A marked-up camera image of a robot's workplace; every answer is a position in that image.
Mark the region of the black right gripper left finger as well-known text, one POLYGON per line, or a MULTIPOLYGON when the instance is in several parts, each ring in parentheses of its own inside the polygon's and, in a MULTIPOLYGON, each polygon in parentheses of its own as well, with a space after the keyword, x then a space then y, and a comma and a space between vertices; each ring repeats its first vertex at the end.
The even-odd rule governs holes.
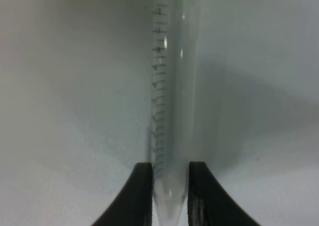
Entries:
POLYGON ((119 194, 93 225, 151 226, 152 193, 152 164, 135 164, 130 177, 119 194))

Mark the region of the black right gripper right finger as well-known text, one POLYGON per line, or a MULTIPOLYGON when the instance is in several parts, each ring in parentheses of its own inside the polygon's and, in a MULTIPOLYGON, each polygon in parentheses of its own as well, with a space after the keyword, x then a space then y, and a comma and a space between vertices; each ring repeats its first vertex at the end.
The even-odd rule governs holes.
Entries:
POLYGON ((190 162, 187 215, 190 226, 257 226, 219 184, 204 162, 190 162))

